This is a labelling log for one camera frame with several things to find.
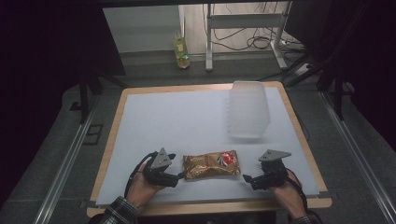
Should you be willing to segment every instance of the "person's right hand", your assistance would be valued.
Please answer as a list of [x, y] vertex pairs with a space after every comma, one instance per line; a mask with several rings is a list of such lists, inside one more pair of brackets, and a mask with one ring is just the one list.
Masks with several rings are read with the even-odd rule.
[[[294, 173], [288, 170], [288, 175], [290, 179], [300, 184]], [[271, 187], [269, 190], [275, 194], [279, 204], [289, 212], [292, 220], [306, 216], [303, 200], [291, 183], [285, 181], [284, 185], [280, 187]]]

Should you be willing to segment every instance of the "snack package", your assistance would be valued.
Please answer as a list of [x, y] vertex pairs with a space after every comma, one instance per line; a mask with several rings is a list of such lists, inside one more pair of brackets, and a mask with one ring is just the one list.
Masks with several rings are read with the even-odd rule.
[[183, 169], [186, 172], [186, 179], [241, 174], [235, 150], [200, 156], [183, 156]]

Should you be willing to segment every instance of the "table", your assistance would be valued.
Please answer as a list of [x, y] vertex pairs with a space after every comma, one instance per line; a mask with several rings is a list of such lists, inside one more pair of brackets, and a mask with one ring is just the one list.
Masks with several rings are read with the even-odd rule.
[[[321, 177], [320, 171], [316, 165], [312, 152], [307, 144], [300, 124], [293, 112], [290, 100], [279, 82], [265, 82], [265, 87], [276, 87], [280, 93], [282, 101], [290, 116], [294, 131], [296, 132], [299, 142], [303, 148], [304, 155], [308, 161], [309, 167], [317, 182], [321, 195], [328, 193], [326, 185]], [[92, 190], [91, 201], [96, 201], [99, 190], [104, 181], [106, 170], [111, 158], [115, 140], [120, 127], [124, 105], [129, 94], [145, 94], [159, 92], [177, 92], [177, 91], [214, 91], [229, 90], [233, 84], [210, 84], [210, 85], [192, 85], [192, 86], [172, 86], [172, 87], [152, 87], [152, 88], [133, 88], [126, 89], [121, 95], [119, 107], [117, 109], [113, 125], [107, 140], [105, 153], [99, 168], [98, 175]], [[314, 197], [308, 198], [308, 206], [311, 208], [329, 207], [332, 204], [330, 197]], [[253, 211], [269, 211], [277, 210], [281, 207], [273, 199], [252, 202], [229, 202], [229, 203], [178, 203], [178, 204], [151, 204], [141, 210], [141, 216], [165, 216], [165, 215], [187, 215], [187, 214], [208, 214], [208, 213], [224, 213], [224, 212], [253, 212]], [[87, 215], [92, 217], [96, 214], [103, 213], [105, 208], [88, 208]]]

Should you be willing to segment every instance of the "plastic container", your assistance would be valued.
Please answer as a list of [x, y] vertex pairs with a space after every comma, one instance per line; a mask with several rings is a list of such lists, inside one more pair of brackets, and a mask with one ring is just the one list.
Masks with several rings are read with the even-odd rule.
[[271, 122], [264, 85], [257, 81], [235, 81], [229, 98], [230, 135], [261, 138]]

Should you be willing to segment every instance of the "plaid sleeve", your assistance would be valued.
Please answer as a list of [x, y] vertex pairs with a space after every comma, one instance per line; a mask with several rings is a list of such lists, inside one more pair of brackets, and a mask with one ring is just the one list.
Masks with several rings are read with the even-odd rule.
[[118, 197], [105, 211], [101, 224], [132, 224], [135, 223], [137, 208], [126, 199]]
[[320, 224], [320, 220], [314, 215], [307, 215], [293, 220], [290, 224]]

